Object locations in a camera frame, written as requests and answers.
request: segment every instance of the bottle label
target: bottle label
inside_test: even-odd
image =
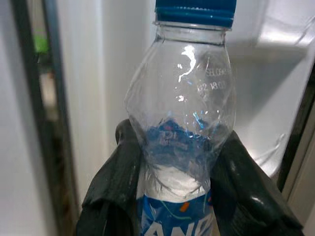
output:
[[[211,192],[184,203],[142,198],[141,236],[210,236],[214,211]]]

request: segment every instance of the clear plastic bottle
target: clear plastic bottle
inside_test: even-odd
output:
[[[236,1],[222,2],[157,0],[156,39],[125,100],[145,159],[141,235],[211,235],[210,170],[236,101],[225,47]]]

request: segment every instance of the bottle cap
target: bottle cap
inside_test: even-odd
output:
[[[156,0],[156,20],[230,28],[236,0]]]

